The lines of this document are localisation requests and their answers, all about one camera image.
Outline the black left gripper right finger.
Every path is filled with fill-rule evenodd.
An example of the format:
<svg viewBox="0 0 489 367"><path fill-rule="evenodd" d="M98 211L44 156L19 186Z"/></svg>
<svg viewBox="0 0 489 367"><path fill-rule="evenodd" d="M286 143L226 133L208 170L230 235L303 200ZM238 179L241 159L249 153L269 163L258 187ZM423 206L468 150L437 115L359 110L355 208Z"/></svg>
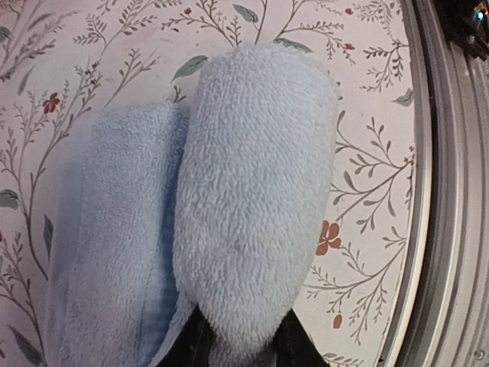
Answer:
<svg viewBox="0 0 489 367"><path fill-rule="evenodd" d="M276 367L329 367L290 309L274 335Z"/></svg>

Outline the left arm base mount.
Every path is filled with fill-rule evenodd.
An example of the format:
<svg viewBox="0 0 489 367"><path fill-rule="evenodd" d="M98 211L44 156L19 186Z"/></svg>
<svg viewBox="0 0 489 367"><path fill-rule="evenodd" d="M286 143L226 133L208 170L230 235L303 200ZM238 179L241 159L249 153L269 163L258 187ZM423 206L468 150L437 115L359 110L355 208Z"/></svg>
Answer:
<svg viewBox="0 0 489 367"><path fill-rule="evenodd" d="M488 1L438 0L436 13L446 38L473 58L488 59Z"/></svg>

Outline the light blue towel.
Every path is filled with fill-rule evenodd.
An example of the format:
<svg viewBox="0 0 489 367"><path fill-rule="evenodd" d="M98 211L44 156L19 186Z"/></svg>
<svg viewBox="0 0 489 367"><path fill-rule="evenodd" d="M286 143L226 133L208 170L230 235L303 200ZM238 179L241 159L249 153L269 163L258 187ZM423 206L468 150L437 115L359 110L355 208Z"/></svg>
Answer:
<svg viewBox="0 0 489 367"><path fill-rule="evenodd" d="M276 366L332 181L338 93L279 44L212 58L193 103L88 119L66 156L44 320L51 366L156 366L196 306L209 366Z"/></svg>

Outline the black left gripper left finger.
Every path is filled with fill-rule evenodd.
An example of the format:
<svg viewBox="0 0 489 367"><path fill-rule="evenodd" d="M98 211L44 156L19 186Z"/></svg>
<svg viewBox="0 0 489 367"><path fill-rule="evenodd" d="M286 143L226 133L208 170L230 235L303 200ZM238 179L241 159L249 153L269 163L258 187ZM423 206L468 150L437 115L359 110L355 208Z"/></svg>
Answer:
<svg viewBox="0 0 489 367"><path fill-rule="evenodd" d="M208 367L213 331L198 306L156 367Z"/></svg>

